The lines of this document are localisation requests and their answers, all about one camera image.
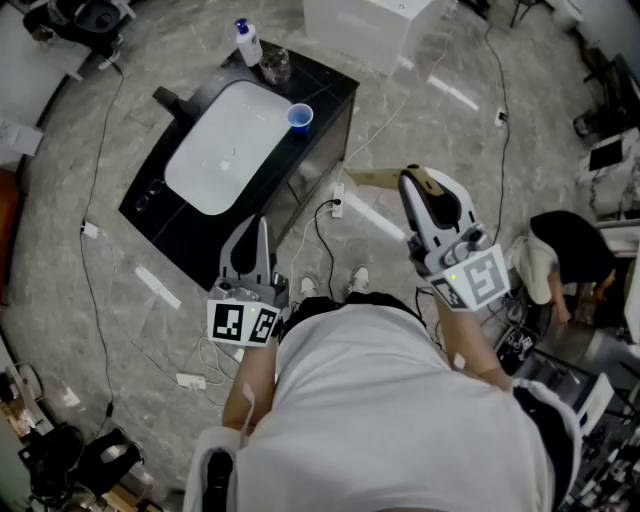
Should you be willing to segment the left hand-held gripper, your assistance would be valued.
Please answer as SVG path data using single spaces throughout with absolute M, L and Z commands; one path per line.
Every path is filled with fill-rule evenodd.
M 289 279 L 272 274 L 265 217 L 252 215 L 234 229 L 220 252 L 219 276 L 207 301 L 207 338 L 266 346 L 288 305 Z

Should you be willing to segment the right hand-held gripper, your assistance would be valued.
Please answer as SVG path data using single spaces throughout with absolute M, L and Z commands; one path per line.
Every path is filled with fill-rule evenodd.
M 422 185 L 409 172 L 402 172 L 398 181 L 415 233 L 408 242 L 410 259 L 429 291 L 450 310 L 477 311 L 508 291 L 501 247 L 490 245 L 485 226 L 474 223 L 474 207 L 464 187 L 429 167 L 422 167 L 420 176 Z M 429 242 L 437 232 L 442 233 Z

